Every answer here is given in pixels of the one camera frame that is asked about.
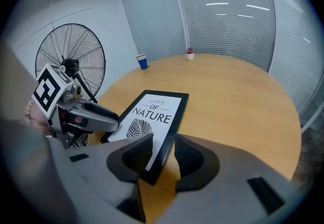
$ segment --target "electric fan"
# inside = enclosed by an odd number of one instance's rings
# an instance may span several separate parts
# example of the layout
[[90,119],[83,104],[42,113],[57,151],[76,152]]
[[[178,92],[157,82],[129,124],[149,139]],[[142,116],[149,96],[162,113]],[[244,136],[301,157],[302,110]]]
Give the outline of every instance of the electric fan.
[[36,56],[35,74],[46,63],[58,65],[82,87],[82,99],[97,102],[106,60],[100,41],[87,27],[65,24],[55,28],[43,40]]

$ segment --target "white wall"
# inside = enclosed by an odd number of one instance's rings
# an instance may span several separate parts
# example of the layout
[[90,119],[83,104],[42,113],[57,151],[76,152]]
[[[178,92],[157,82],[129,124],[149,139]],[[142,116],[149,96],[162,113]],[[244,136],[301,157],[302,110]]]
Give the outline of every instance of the white wall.
[[13,12],[5,36],[33,76],[42,41],[54,28],[66,23],[88,27],[102,44],[106,73],[96,98],[121,76],[138,67],[137,48],[121,0],[30,0]]

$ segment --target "small plant pot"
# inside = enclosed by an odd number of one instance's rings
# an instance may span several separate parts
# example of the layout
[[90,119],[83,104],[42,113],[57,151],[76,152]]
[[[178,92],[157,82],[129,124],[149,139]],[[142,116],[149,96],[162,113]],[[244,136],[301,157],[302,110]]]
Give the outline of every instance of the small plant pot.
[[193,60],[194,59],[194,54],[186,54],[186,59],[188,61]]

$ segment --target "black picture frame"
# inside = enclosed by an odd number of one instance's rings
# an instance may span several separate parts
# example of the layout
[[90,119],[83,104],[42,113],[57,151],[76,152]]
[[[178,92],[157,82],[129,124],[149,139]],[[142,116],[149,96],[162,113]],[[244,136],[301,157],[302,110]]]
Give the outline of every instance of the black picture frame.
[[[164,142],[157,153],[157,156],[152,164],[152,167],[149,171],[144,170],[144,172],[141,175],[141,179],[149,183],[150,185],[155,185],[158,177],[162,171],[163,166],[165,165],[169,152],[171,150],[173,141],[174,141],[174,135],[178,132],[182,116],[184,114],[184,111],[186,109],[187,101],[189,98],[188,93],[178,93],[178,92],[164,92],[164,91],[152,91],[152,90],[144,90],[133,102],[131,105],[128,106],[128,108],[120,115],[119,120],[120,122],[123,121],[123,119],[132,111],[132,109],[135,107],[136,104],[146,95],[146,94],[152,94],[152,95],[159,95],[159,96],[169,96],[169,97],[176,97],[181,98],[181,101],[179,103],[177,112],[173,118],[173,121],[170,125],[169,131],[164,139]],[[102,138],[100,139],[101,143],[107,143],[109,136],[112,134],[112,132],[106,132]]]

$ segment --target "wooden table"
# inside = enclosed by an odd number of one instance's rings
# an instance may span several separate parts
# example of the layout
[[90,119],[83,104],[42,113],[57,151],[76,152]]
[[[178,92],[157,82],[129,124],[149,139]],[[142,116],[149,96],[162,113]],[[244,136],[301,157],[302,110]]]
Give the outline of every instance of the wooden table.
[[[301,148],[299,118],[288,94],[263,70],[220,55],[195,54],[194,61],[170,57],[129,72],[99,104],[120,115],[145,89],[189,93],[178,133],[241,148],[292,178]],[[89,144],[99,144],[102,135],[91,135]],[[179,179],[173,147],[157,184],[140,180],[147,222],[173,201]]]

